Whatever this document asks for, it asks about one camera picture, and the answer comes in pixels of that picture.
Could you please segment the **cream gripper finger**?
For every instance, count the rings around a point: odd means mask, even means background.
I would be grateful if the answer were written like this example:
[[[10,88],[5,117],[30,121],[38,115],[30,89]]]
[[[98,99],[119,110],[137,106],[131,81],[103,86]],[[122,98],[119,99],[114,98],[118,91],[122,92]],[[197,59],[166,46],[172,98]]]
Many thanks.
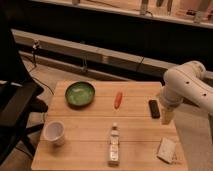
[[[174,117],[172,109],[163,108],[161,111],[161,122],[163,125],[168,125]]]

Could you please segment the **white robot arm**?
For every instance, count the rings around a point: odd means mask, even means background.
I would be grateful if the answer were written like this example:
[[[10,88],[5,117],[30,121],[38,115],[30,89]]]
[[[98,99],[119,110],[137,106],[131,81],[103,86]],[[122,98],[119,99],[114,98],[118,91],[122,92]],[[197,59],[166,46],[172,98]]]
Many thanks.
[[[165,85],[159,94],[164,125],[171,122],[174,109],[182,104],[184,98],[213,116],[213,87],[203,81],[205,72],[201,62],[190,61],[171,67],[164,73]]]

